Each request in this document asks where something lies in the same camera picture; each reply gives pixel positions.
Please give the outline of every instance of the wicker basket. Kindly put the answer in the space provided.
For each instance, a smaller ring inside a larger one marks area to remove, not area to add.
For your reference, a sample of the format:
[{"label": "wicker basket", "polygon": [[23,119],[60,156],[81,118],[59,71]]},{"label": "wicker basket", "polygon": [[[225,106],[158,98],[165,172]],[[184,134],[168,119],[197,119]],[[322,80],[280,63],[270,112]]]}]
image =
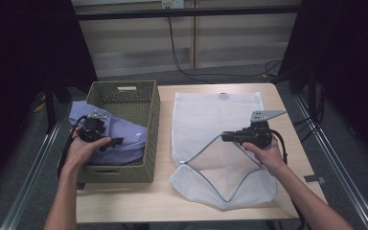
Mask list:
[{"label": "wicker basket", "polygon": [[84,166],[79,183],[150,183],[159,126],[160,96],[155,80],[96,81],[87,102],[112,115],[148,128],[145,154],[140,161],[123,166]]}]

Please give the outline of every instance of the white mesh bag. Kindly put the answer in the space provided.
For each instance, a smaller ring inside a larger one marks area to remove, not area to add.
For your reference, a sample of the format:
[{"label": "white mesh bag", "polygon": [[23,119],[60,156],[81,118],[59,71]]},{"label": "white mesh bag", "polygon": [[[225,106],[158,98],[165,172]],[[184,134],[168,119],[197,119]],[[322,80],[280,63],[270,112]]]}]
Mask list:
[{"label": "white mesh bag", "polygon": [[272,200],[277,181],[236,143],[222,142],[223,131],[250,125],[263,110],[260,93],[176,93],[172,115],[171,184],[187,199],[223,210]]}]

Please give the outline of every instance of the wooden table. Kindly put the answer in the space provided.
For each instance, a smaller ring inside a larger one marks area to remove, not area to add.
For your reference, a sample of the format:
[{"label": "wooden table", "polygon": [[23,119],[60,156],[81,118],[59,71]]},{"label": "wooden table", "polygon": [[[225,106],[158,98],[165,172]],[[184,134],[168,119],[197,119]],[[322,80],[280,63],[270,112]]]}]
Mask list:
[{"label": "wooden table", "polygon": [[[246,219],[298,219],[288,194],[279,183],[271,202],[247,209],[221,211],[188,201],[169,182],[175,171],[171,157],[171,127],[175,92],[182,93],[254,93],[261,92],[265,110],[284,109],[276,87],[270,83],[203,84],[159,86],[160,127],[157,140],[154,182],[150,184],[86,184],[77,195],[77,222],[154,222]],[[305,182],[313,174],[288,115],[269,121],[279,131],[288,153],[288,164]],[[307,184],[326,201],[317,182]]]}]

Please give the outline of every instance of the folded fabric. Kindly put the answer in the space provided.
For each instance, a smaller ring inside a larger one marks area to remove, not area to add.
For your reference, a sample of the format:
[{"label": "folded fabric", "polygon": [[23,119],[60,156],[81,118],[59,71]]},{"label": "folded fabric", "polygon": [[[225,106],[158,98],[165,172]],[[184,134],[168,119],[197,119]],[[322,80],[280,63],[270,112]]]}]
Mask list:
[{"label": "folded fabric", "polygon": [[136,125],[127,120],[113,116],[110,112],[89,104],[86,101],[73,102],[69,115],[69,122],[73,125],[82,117],[97,111],[106,116],[103,119],[105,132],[104,136],[112,138],[123,137],[124,142],[115,148],[107,148],[105,151],[96,149],[88,160],[87,164],[97,166],[124,165],[143,157],[148,129],[144,126]]}]

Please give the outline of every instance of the fabric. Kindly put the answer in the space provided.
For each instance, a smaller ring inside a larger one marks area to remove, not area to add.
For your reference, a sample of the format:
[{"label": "fabric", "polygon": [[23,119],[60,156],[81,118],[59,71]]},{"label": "fabric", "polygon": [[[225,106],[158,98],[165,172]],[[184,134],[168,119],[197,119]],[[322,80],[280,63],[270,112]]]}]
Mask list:
[{"label": "fabric", "polygon": [[73,125],[81,116],[86,116],[94,111],[106,116],[106,119],[102,120],[105,127],[103,135],[112,138],[123,137],[124,142],[122,145],[116,146],[115,149],[107,148],[104,152],[95,150],[87,162],[88,165],[119,166],[143,157],[148,137],[148,129],[144,126],[115,117],[108,111],[86,101],[73,102],[69,122]]},{"label": "fabric", "polygon": [[170,177],[178,192],[193,202],[223,210],[245,208],[276,196],[277,180],[254,154],[223,142],[223,131],[248,127],[254,110],[263,110],[260,93],[176,93],[172,115]]}]

